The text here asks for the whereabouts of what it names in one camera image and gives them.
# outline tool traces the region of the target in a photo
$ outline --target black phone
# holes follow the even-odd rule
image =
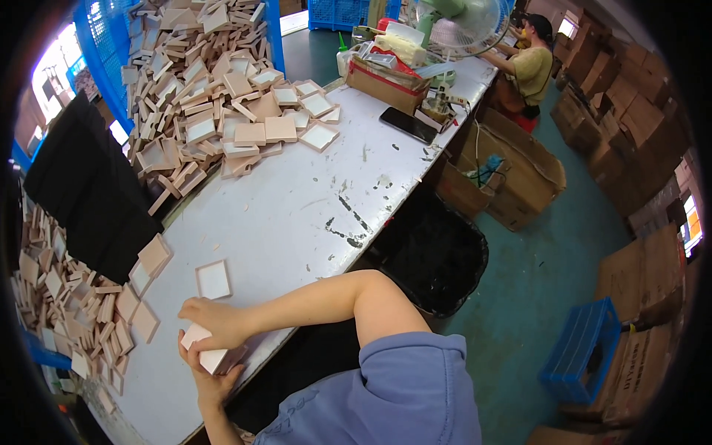
[[[408,116],[404,112],[398,111],[393,107],[389,107],[388,110],[385,110],[378,119],[393,128],[397,128],[402,132],[408,133],[409,135],[420,139],[428,145],[433,142],[438,134],[437,130],[430,125],[416,119],[415,117]]]

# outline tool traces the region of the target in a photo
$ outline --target teal floor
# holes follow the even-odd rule
[[[342,32],[348,45],[351,33]],[[339,51],[339,33],[325,29],[297,31],[282,37],[284,68],[290,82],[314,80],[324,86],[339,77],[336,53]]]
[[[283,45],[288,79],[326,85],[338,77],[338,34],[299,31]],[[629,242],[622,220],[549,116],[559,94],[550,85],[533,136],[563,163],[567,189],[518,233],[478,216],[489,264],[445,331],[467,339],[485,445],[524,444],[534,426],[557,422],[556,404],[536,375],[569,308],[593,299],[599,260]]]

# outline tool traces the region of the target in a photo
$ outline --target person's hand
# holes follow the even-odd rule
[[[198,389],[198,406],[200,409],[214,409],[222,406],[222,402],[230,395],[232,388],[237,382],[237,378],[245,369],[244,365],[234,366],[227,375],[210,375],[203,368],[198,358],[198,351],[193,344],[190,350],[186,350],[181,344],[185,332],[178,331],[178,352],[185,362],[190,366],[195,379],[195,386]]]
[[[210,331],[211,337],[195,342],[190,348],[201,352],[234,349],[255,335],[257,332],[247,312],[209,298],[193,297],[183,302],[178,318],[190,320]]]

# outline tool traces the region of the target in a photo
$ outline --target workbench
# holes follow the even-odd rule
[[[457,63],[456,72],[451,92],[471,104],[467,111],[454,107],[464,122],[496,70],[470,57]],[[222,301],[242,308],[344,273],[459,129],[452,125],[426,147],[378,120],[385,103],[346,85],[327,97],[341,104],[341,135],[324,153],[290,144],[248,176],[213,177],[167,227],[163,237],[174,257],[143,297],[160,320],[158,331],[149,345],[138,341],[131,352],[123,395],[110,389],[114,414],[93,410],[115,443],[176,445],[202,426],[193,377],[177,350],[178,329],[190,324],[177,313],[197,295],[197,266],[225,259],[233,296]],[[239,385],[292,332],[250,339]]]

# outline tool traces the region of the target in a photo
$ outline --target white glue bottle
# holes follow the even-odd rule
[[[344,38],[339,32],[339,52],[336,53],[336,66],[339,68],[339,75],[341,77],[346,77],[349,71],[349,62],[351,61],[351,55],[354,51],[349,51],[349,48],[344,44]]]

